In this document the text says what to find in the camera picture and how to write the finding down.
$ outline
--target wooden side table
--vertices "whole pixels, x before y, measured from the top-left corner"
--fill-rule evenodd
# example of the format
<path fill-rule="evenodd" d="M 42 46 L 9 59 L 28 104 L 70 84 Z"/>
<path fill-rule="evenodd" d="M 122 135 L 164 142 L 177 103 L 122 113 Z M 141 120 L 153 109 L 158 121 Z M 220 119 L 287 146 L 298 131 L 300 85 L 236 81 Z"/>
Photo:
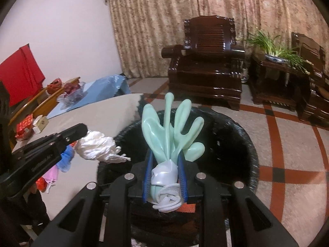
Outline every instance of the wooden side table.
<path fill-rule="evenodd" d="M 270 70 L 278 71 L 276 80 L 266 77 Z M 249 68 L 249 86 L 254 104 L 264 101 L 276 103 L 295 111 L 294 85 L 288 80 L 290 74 L 305 77 L 305 74 L 284 63 L 275 63 L 265 58 L 263 52 L 254 52 Z"/>

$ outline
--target metal screw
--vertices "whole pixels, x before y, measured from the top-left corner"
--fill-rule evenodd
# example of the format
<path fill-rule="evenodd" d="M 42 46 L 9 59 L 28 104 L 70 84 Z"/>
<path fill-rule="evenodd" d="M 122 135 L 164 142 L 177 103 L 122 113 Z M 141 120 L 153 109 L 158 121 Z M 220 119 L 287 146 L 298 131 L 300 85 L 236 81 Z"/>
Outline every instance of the metal screw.
<path fill-rule="evenodd" d="M 236 188 L 243 188 L 243 187 L 244 187 L 244 184 L 243 184 L 241 181 L 236 181 L 236 182 L 234 183 L 234 186 L 235 186 Z"/>
<path fill-rule="evenodd" d="M 89 182 L 87 184 L 87 189 L 94 189 L 97 186 L 95 182 Z"/>
<path fill-rule="evenodd" d="M 127 173 L 124 175 L 124 178 L 126 178 L 127 180 L 131 180 L 135 177 L 134 174 L 132 174 L 131 172 Z"/>
<path fill-rule="evenodd" d="M 196 174 L 196 177 L 199 178 L 199 179 L 205 179 L 206 178 L 206 174 L 204 172 L 198 172 Z"/>

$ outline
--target red bag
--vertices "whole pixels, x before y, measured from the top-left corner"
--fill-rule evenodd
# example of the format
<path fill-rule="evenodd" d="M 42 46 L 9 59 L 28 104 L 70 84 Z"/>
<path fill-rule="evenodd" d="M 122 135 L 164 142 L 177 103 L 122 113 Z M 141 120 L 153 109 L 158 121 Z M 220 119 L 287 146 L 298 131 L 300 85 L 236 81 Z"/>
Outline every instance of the red bag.
<path fill-rule="evenodd" d="M 16 139 L 25 140 L 32 136 L 33 114 L 25 117 L 23 121 L 16 125 Z"/>
<path fill-rule="evenodd" d="M 45 181 L 45 179 L 43 177 L 40 177 L 37 180 L 37 188 L 38 190 L 40 190 L 41 192 L 45 192 L 46 188 L 47 188 L 47 182 Z"/>
<path fill-rule="evenodd" d="M 62 81 L 60 78 L 55 79 L 51 84 L 47 85 L 47 93 L 52 95 L 58 91 L 62 86 Z"/>

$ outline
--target beige patterned curtain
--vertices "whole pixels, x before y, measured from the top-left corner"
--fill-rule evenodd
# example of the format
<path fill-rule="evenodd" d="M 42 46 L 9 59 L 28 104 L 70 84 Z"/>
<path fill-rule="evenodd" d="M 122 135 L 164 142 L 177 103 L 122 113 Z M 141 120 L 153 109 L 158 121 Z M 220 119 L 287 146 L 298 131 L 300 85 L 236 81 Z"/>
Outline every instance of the beige patterned curtain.
<path fill-rule="evenodd" d="M 167 75 L 166 45 L 184 41 L 183 19 L 200 15 L 233 17 L 238 38 L 261 28 L 281 35 L 306 34 L 328 53 L 329 28 L 312 0 L 108 0 L 122 69 L 128 77 Z"/>

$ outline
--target wooden armchair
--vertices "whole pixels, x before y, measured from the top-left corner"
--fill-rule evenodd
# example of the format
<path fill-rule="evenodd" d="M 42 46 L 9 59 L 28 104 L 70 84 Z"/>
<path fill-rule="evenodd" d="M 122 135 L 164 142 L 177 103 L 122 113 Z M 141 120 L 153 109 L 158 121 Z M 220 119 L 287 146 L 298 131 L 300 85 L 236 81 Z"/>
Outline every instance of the wooden armchair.
<path fill-rule="evenodd" d="M 292 33 L 292 47 L 302 58 L 309 61 L 305 68 L 310 72 L 309 77 L 295 79 L 295 97 L 297 102 L 298 117 L 306 121 L 311 115 L 324 120 L 329 120 L 329 85 L 325 79 L 329 78 L 324 73 L 325 52 L 313 39 L 304 34 Z"/>
<path fill-rule="evenodd" d="M 200 16 L 184 20 L 185 44 L 162 49 L 171 58 L 169 90 L 178 96 L 225 99 L 240 109 L 245 51 L 236 45 L 234 19 Z"/>

